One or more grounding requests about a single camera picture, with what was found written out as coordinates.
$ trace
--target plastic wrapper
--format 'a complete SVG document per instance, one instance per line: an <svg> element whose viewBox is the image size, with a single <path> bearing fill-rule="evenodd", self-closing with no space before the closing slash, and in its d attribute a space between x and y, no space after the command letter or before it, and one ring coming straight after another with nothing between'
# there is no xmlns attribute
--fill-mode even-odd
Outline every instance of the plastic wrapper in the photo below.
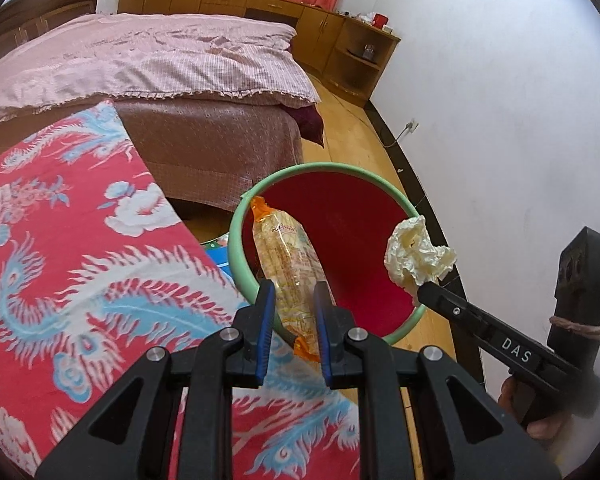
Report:
<svg viewBox="0 0 600 480"><path fill-rule="evenodd" d="M391 281L411 294L413 306L420 304L418 287L444 279L455 263L453 249L431 243L424 216L400 222L387 242L384 255Z"/></svg>
<svg viewBox="0 0 600 480"><path fill-rule="evenodd" d="M253 240L260 265L276 287L276 309L282 325L296 335L294 354L320 362L313 294L316 282L326 281L302 225L291 215L270 208L262 197L251 200Z"/></svg>

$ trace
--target wooden floor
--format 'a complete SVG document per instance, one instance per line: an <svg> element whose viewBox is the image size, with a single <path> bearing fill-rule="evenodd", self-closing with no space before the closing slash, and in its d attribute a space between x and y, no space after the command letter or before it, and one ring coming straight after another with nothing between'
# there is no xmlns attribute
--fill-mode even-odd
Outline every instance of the wooden floor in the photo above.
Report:
<svg viewBox="0 0 600 480"><path fill-rule="evenodd" d="M380 144L364 110L354 106L329 92L320 82L312 77L322 102L318 111L324 120L324 149L302 140L305 162L332 161L344 162L372 171L388 180L404 192L389 156ZM200 241L210 240L228 231L231 213L206 206L190 206L185 223ZM443 317L427 310L415 329L396 346L407 350L418 351L423 346L435 344L452 357L456 357L449 323ZM414 435L413 413L406 391L403 391L404 407L412 434ZM355 399L352 392L347 397ZM423 478L422 462L417 448L413 451L414 463L418 478Z"/></svg>

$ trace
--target bed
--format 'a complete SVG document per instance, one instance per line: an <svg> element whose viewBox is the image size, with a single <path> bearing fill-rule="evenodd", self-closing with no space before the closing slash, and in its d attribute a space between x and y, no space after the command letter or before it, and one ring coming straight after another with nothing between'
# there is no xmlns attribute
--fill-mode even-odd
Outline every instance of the bed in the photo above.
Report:
<svg viewBox="0 0 600 480"><path fill-rule="evenodd" d="M94 14L96 3L97 0L12 0L1 8L0 154L48 124L91 107L104 97L113 97L140 155L168 197L231 211L239 202L240 195L253 184L281 168L302 162L301 137L322 142L322 120L315 108L318 101L315 89L290 54L279 52L280 49L285 50L285 45L288 48L288 31L281 29L285 25L266 24L266 27L278 28L264 29L262 22L230 16L99 16ZM83 57L90 55L85 51L93 50L96 52L93 59L98 56L104 58L106 55L102 52L113 52L111 44L122 38L135 41L129 43L132 46L128 47L129 51L139 52L146 42L136 38L150 30L155 31L151 32L151 48L155 52L155 45L163 39L160 34L165 32L165 27L171 27L168 31L170 38L177 36L174 31L197 31L198 35L191 44L208 42L203 32L209 27L213 33L207 36L215 34L214 45L219 45L219 48L223 46L218 38L224 40L228 36L233 43L230 41L229 47L217 56L225 64L218 68L216 59L207 57L208 66L204 70L181 73L180 79L176 80L170 76L177 67L174 69L171 60L165 61L162 56L158 60L150 60L153 63L151 70L164 70L160 77L152 79L145 73L136 73L138 66L148 64L142 57L138 57L136 64L130 68L125 65L121 69L118 65L124 64L125 59L106 59L104 65L97 67L100 76L107 75L102 76L103 81L92 84L97 79L93 77L87 81L88 88L82 88L81 93L69 92L68 96L62 92L54 94L53 85L59 77L57 73L63 70L65 63L74 61L73 50L82 49L79 55ZM230 32L225 33L222 27L227 27ZM251 34L253 27L259 29ZM84 40L81 35L86 35L87 30L90 39ZM118 33L119 30L126 30L126 36L120 32L120 36L112 38L112 31ZM261 44L256 45L260 49L258 56L262 53L268 56L274 51L273 64L267 58L254 72L242 74L244 77L240 84L245 84L248 90L241 94L232 88L227 95L222 85L230 84L228 80L234 78L231 62L235 59L230 58L234 54L242 56L242 60L246 59L246 62L241 61L243 65L253 61L245 57L251 55L251 40L237 44L240 41L236 43L235 37L231 38L231 34L236 35L240 30L245 38L260 38ZM98 34L107 34L110 41L98 44L93 40ZM65 45L67 53L64 55L58 50L58 45L62 46L59 38L65 38L65 42L66 38L75 38L70 46ZM185 40L188 41L187 38L175 38L169 48L173 49L174 45L178 48L183 43L177 42ZM58 50L55 57L52 55L54 49ZM29 73L30 65L26 63L31 64L31 60L40 70ZM189 61L185 58L179 62ZM155 69L161 63L163 67ZM267 73L270 65L273 66L273 76ZM80 70L70 74L77 85L88 79L82 76ZM114 84L104 81L111 72L118 73ZM128 78L134 80L134 86L129 83L130 91L119 91L115 86L125 82L128 74L131 74ZM27 101L23 96L26 92L35 93L33 88L39 93Z"/></svg>

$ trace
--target wooden headboard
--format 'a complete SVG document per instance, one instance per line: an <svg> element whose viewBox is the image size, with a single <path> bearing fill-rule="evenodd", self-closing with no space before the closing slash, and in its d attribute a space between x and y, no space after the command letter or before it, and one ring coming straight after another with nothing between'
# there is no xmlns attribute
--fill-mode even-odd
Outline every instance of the wooden headboard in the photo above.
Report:
<svg viewBox="0 0 600 480"><path fill-rule="evenodd" d="M98 0L11 0L0 7L0 58L38 36L83 14Z"/></svg>

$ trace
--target pink blanket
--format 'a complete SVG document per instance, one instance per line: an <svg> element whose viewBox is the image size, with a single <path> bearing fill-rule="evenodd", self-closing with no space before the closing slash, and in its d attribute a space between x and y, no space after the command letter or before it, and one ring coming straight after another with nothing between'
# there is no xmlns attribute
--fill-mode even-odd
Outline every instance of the pink blanket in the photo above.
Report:
<svg viewBox="0 0 600 480"><path fill-rule="evenodd" d="M233 16L88 14L0 60L0 123L87 97L319 101L287 51L295 31Z"/></svg>

